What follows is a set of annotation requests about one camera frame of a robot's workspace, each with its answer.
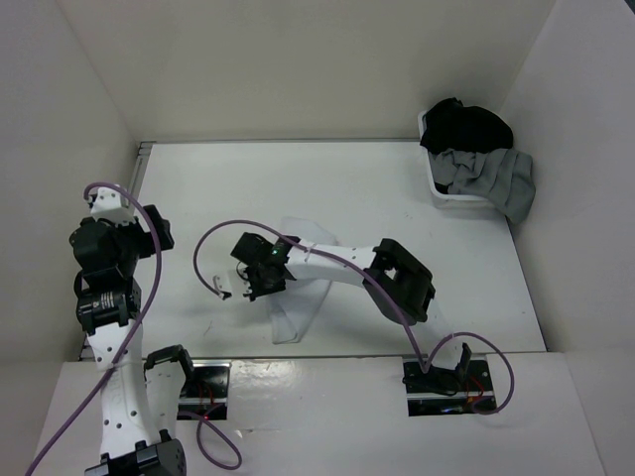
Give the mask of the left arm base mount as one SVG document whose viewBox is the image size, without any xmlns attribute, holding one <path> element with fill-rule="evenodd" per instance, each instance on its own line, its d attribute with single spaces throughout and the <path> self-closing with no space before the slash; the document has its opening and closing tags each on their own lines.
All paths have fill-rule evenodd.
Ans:
<svg viewBox="0 0 635 476">
<path fill-rule="evenodd" d="M 192 412 L 207 419 L 226 419 L 229 365 L 194 366 L 178 360 L 143 365 L 150 415 L 159 429 Z"/>
</svg>

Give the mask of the white skirt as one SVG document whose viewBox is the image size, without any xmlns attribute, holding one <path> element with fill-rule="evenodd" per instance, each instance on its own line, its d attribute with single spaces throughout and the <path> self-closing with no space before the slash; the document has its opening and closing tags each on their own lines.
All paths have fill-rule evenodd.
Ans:
<svg viewBox="0 0 635 476">
<path fill-rule="evenodd" d="M 322 245 L 338 245 L 334 234 L 317 223 L 303 218 L 286 216 L 279 231 L 285 235 L 306 238 Z M 274 345 L 302 341 L 329 291 L 330 281 L 290 281 L 286 289 L 267 298 Z"/>
</svg>

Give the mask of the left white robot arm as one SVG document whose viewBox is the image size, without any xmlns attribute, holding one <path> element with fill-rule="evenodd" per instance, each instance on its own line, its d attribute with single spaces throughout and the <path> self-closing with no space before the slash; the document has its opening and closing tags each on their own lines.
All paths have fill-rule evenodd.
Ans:
<svg viewBox="0 0 635 476">
<path fill-rule="evenodd" d="M 137 326 L 141 289 L 133 274 L 155 252 L 130 205 L 100 195 L 69 238 L 80 265 L 76 315 L 97 369 L 110 377 L 101 388 L 100 462 L 88 475 L 184 475 L 176 436 L 179 398 L 196 387 L 197 371 L 182 345 L 142 353 Z"/>
</svg>

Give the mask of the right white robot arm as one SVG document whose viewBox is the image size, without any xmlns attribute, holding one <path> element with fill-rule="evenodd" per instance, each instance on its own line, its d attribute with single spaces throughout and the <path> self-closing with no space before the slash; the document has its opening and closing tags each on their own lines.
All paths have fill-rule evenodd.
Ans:
<svg viewBox="0 0 635 476">
<path fill-rule="evenodd" d="M 421 370 L 405 378 L 420 392 L 452 396 L 465 387 L 471 350 L 466 344 L 432 363 L 441 351 L 435 345 L 425 357 L 413 327 L 425 323 L 431 337 L 441 340 L 450 329 L 437 302 L 432 272 L 400 243 L 384 238 L 374 247 L 323 245 L 293 235 L 272 243 L 245 232 L 230 256 L 245 266 L 250 300 L 291 290 L 292 284 L 339 283 L 364 289 L 389 320 L 406 330 Z"/>
</svg>

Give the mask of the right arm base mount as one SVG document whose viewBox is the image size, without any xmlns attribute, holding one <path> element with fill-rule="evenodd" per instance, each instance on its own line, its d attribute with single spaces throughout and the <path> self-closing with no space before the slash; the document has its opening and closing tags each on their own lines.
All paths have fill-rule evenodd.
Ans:
<svg viewBox="0 0 635 476">
<path fill-rule="evenodd" d="M 402 383 L 410 417 L 474 415 L 497 407 L 485 359 L 472 360 L 463 380 L 441 368 L 424 375 L 417 361 L 404 360 Z"/>
</svg>

